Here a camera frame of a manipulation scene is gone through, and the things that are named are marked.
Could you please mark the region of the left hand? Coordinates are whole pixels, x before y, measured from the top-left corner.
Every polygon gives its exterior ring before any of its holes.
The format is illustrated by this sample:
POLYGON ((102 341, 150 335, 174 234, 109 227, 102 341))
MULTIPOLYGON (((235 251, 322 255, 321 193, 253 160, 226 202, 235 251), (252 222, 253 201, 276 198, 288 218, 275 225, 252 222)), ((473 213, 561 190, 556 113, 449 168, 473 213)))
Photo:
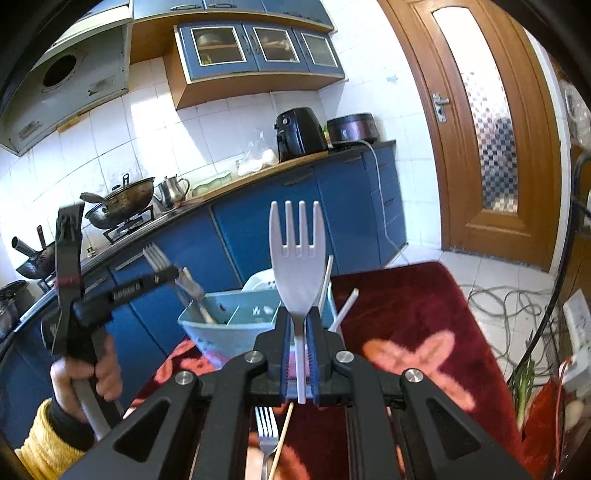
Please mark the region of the left hand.
POLYGON ((95 376, 96 392, 107 402, 117 400, 122 393, 121 370, 115 345, 107 334, 104 339, 103 356, 95 366, 82 360, 64 357, 54 362, 50 377, 57 404, 68 415, 86 423, 87 418, 73 389, 73 380, 85 380, 95 376))

